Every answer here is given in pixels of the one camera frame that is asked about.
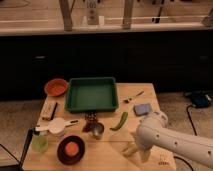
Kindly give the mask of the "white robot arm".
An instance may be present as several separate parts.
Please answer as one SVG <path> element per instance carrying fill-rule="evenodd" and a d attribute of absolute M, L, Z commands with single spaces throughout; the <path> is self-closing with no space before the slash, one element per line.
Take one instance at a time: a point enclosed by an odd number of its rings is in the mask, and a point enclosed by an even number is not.
<path fill-rule="evenodd" d="M 158 146 L 213 169 L 213 139 L 177 132 L 167 124 L 168 117 L 162 111 L 145 116 L 134 134 L 139 150 Z"/>

